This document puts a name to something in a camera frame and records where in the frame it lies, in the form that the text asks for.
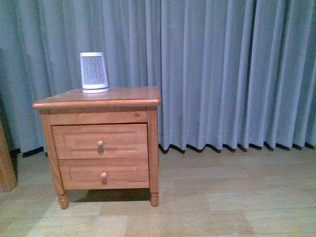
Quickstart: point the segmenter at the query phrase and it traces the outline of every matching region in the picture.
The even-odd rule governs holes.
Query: wooden nightstand
[[[65,190],[150,188],[158,205],[158,87],[82,90],[37,101],[62,209]]]

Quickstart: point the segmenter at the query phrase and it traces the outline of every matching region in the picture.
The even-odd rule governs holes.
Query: drawer
[[[52,125],[106,124],[147,122],[147,109],[140,108],[86,108],[49,110]]]
[[[147,158],[59,160],[65,189],[130,189],[149,187]]]
[[[147,158],[146,124],[52,126],[58,159]]]

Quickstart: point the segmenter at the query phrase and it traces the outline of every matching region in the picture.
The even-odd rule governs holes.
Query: floor tile
[[[229,236],[207,236],[207,237],[288,237],[287,234],[268,234],[268,235],[229,235]]]
[[[162,180],[242,178],[249,175],[240,167],[207,167],[187,169],[165,169],[161,173]]]
[[[129,215],[126,237],[252,234],[242,212]]]
[[[303,190],[205,194],[212,211],[316,207]]]
[[[14,219],[0,219],[0,234],[3,232],[13,221]]]
[[[225,166],[240,165],[265,165],[265,164],[297,164],[301,163],[297,158],[288,155],[270,155],[270,156],[243,156],[228,157],[220,159]]]
[[[261,178],[257,177],[162,180],[161,185],[165,195],[266,191],[272,189]]]
[[[0,206],[0,219],[41,217],[51,206],[49,200],[6,200]]]
[[[179,168],[200,168],[200,167],[223,167],[224,164],[219,158],[214,157],[188,157],[182,158],[161,158],[159,160],[160,169],[179,169]]]
[[[53,183],[19,185],[11,191],[10,199],[56,199],[57,195]]]
[[[127,216],[86,216],[34,218],[30,221],[14,221],[3,233],[23,232],[26,237],[123,237]]]
[[[262,180],[273,188],[315,189],[316,176],[306,172],[304,175],[290,176],[270,176],[263,177]]]
[[[57,216],[91,216],[98,215],[101,202],[72,202],[67,209],[61,209],[59,203],[54,201],[44,214],[45,217]]]
[[[316,208],[247,210],[256,234],[316,232]]]
[[[1,237],[26,237],[39,220],[40,218],[16,218],[2,232]]]
[[[24,173],[46,173],[50,172],[48,157],[45,152],[35,154],[30,157],[18,156],[18,178],[20,174]]]
[[[167,214],[209,211],[205,195],[160,196],[159,205],[152,207],[147,201],[104,203],[100,215]]]
[[[287,234],[288,237],[315,237],[316,232],[309,232],[309,233],[290,233]]]
[[[305,175],[311,173],[316,175],[316,168],[302,163],[243,165],[242,168],[252,177]]]
[[[53,185],[53,179],[51,172],[42,173],[23,173],[19,175],[18,185],[27,184],[51,184]]]

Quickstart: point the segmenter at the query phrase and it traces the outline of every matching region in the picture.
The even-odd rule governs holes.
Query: white object
[[[103,53],[80,53],[83,93],[99,93],[109,90]]]

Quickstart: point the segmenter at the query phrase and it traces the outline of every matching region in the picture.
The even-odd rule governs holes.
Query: wooden knob
[[[98,148],[102,148],[104,146],[103,141],[98,141],[97,146]]]
[[[102,184],[106,184],[108,182],[108,176],[107,176],[106,172],[101,174],[101,182],[102,182]]]

